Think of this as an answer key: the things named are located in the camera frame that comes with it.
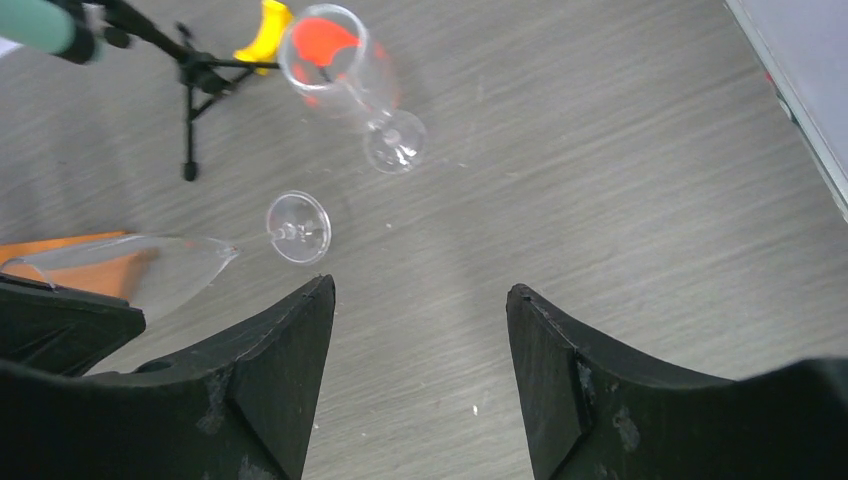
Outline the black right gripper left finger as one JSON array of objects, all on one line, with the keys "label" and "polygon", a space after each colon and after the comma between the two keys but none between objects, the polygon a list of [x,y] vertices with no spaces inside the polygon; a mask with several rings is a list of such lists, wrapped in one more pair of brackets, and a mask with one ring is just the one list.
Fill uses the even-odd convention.
[{"label": "black right gripper left finger", "polygon": [[1,359],[5,479],[298,479],[336,288],[266,310],[129,373],[65,376]]}]

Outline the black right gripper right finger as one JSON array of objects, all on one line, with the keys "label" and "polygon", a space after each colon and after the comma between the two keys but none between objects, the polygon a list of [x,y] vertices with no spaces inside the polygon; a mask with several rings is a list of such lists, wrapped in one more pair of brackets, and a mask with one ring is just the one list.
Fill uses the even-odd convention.
[{"label": "black right gripper right finger", "polygon": [[537,479],[843,479],[847,362],[742,380],[677,366],[517,284],[506,315]]}]

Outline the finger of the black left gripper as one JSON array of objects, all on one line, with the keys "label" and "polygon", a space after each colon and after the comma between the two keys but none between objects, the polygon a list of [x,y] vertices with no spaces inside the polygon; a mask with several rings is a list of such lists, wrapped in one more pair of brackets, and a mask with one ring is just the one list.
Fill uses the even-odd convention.
[{"label": "finger of the black left gripper", "polygon": [[1,276],[1,359],[80,376],[146,329],[125,300]]}]

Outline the clear tall flute glass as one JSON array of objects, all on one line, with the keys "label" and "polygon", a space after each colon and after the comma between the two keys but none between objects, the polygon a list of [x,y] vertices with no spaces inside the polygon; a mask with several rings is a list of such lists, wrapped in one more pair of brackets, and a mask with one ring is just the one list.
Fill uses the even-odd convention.
[{"label": "clear tall flute glass", "polygon": [[262,231],[237,240],[199,235],[132,234],[160,248],[160,256],[143,276],[129,305],[148,322],[173,311],[210,286],[221,272],[249,249],[268,245],[295,265],[312,265],[329,250],[332,226],[328,212],[312,195],[282,193],[269,206]]}]

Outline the clear stemmed wine glass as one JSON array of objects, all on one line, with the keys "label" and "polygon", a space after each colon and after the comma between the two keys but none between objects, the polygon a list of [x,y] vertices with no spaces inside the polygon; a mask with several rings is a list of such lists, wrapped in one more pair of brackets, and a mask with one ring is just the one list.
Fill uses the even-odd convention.
[{"label": "clear stemmed wine glass", "polygon": [[404,174],[423,158],[427,131],[400,107],[400,87],[387,50],[351,10],[311,5],[282,35],[277,60],[306,105],[349,127],[379,172]]}]

